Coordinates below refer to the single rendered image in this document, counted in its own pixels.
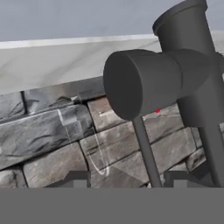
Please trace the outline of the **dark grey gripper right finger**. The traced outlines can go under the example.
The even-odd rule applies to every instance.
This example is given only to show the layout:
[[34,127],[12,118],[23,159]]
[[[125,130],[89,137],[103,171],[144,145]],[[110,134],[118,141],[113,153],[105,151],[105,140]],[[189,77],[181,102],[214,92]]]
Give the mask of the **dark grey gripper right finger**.
[[166,171],[164,173],[164,187],[170,188],[203,188],[203,187],[213,187],[203,180],[196,179],[193,175],[185,171]]

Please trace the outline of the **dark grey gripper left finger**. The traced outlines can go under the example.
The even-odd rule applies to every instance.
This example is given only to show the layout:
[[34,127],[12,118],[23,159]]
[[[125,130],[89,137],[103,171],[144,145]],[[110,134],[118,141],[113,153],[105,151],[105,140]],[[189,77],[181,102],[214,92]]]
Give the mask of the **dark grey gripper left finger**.
[[90,188],[90,179],[90,171],[70,171],[62,180],[56,181],[48,187]]

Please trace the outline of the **clear glass vessel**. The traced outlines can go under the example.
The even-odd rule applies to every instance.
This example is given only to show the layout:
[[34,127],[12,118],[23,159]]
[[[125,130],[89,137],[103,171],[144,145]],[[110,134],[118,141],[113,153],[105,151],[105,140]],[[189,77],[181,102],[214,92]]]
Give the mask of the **clear glass vessel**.
[[65,112],[63,109],[58,110],[59,119],[62,125],[66,128],[66,134],[69,142],[72,142],[72,134],[75,134],[79,139],[84,139],[88,136],[93,136],[96,143],[96,148],[100,152],[100,159],[103,167],[100,168],[96,161],[93,159],[91,153],[88,153],[88,157],[92,166],[100,175],[109,175],[109,161],[106,159],[105,153],[100,146],[99,138],[96,135],[94,123],[90,115],[78,116],[78,109],[74,112]]

